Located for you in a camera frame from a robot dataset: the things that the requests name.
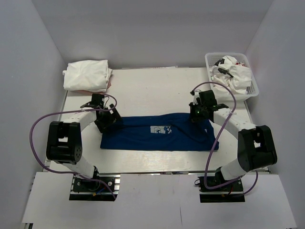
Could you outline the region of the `blue mickey t-shirt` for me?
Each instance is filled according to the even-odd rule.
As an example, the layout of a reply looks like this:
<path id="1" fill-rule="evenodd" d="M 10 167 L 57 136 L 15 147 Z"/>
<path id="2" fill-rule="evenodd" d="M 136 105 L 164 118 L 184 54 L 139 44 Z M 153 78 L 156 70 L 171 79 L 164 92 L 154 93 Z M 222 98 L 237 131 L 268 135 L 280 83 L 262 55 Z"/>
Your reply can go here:
<path id="1" fill-rule="evenodd" d="M 101 149 L 140 151 L 218 150 L 209 120 L 192 122 L 188 113 L 123 117 L 102 134 Z"/>

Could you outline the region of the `white t-shirt black print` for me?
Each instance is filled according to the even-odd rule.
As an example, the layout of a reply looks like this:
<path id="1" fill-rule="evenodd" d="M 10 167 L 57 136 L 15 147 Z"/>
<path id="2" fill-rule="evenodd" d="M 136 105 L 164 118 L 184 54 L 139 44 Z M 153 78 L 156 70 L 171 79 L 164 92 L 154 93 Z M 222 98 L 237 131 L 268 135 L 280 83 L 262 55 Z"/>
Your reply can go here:
<path id="1" fill-rule="evenodd" d="M 216 75 L 216 72 L 228 75 L 230 78 L 234 76 L 230 73 L 230 67 L 236 63 L 232 58 L 228 58 L 227 56 L 219 59 L 210 69 L 210 72 Z"/>

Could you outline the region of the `white t-shirt red print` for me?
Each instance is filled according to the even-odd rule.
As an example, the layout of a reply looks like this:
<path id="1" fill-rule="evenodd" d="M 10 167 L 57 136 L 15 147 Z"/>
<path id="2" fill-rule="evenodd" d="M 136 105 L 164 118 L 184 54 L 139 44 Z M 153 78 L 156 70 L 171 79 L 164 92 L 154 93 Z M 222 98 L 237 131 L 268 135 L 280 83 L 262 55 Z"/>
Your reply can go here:
<path id="1" fill-rule="evenodd" d="M 251 86 L 252 82 L 251 69 L 246 67 L 244 63 L 238 62 L 236 58 L 228 55 L 227 57 L 236 61 L 229 69 L 234 77 L 230 78 L 228 75 L 218 72 L 214 75 L 210 72 L 212 81 L 225 85 L 234 94 L 247 94 L 247 88 Z"/>

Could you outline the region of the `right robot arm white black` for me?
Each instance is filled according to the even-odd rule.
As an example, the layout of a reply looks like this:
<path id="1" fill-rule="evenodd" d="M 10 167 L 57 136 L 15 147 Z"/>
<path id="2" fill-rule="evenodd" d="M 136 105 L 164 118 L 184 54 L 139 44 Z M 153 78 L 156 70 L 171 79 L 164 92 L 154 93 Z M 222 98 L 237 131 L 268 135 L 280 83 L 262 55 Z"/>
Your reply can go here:
<path id="1" fill-rule="evenodd" d="M 237 139 L 237 158 L 216 170 L 213 186 L 208 185 L 207 176 L 204 176 L 206 189 L 227 190 L 233 182 L 248 172 L 277 163 L 274 140 L 268 126 L 245 121 L 227 105 L 219 104 L 212 90 L 193 90 L 191 95 L 191 121 L 209 120 L 220 125 L 221 131 L 226 130 Z"/>

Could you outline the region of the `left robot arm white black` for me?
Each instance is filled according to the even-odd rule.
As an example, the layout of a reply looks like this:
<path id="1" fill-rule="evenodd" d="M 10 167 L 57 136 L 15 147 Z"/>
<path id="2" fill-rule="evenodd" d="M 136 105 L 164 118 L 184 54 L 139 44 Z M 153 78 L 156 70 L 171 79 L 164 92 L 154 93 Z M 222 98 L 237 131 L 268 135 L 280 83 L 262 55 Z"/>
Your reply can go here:
<path id="1" fill-rule="evenodd" d="M 82 155 L 82 131 L 95 124 L 100 133 L 104 133 L 111 125 L 122 118 L 114 104 L 107 105 L 106 98 L 111 95 L 92 94 L 91 100 L 83 104 L 79 110 L 71 111 L 72 116 L 62 121 L 50 123 L 46 157 L 48 160 L 67 167 L 76 176 L 84 180 L 89 190 L 100 187 L 101 179 L 96 175 L 97 168 Z"/>

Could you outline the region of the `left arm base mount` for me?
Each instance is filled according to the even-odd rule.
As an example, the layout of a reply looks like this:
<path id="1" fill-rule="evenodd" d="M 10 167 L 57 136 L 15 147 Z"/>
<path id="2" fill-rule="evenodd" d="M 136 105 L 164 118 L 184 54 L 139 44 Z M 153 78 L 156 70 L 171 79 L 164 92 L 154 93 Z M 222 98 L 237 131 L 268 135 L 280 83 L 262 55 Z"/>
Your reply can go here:
<path id="1" fill-rule="evenodd" d="M 119 192 L 120 175 L 102 175 L 94 172 L 93 178 L 102 182 L 88 181 L 74 176 L 69 200 L 114 202 Z"/>

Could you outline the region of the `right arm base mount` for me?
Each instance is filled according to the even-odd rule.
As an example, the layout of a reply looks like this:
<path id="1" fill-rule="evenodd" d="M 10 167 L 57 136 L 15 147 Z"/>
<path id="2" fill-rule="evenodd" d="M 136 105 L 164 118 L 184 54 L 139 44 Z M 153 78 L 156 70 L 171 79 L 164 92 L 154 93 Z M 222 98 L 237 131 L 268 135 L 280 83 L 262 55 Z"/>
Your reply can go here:
<path id="1" fill-rule="evenodd" d="M 209 187 L 222 185 L 226 180 L 223 179 L 220 170 L 216 173 L 207 173 L 206 184 Z M 198 176 L 194 185 L 199 188 L 201 203 L 242 203 L 245 202 L 244 188 L 241 178 L 232 183 L 218 188 L 208 189 L 204 185 L 204 175 Z"/>

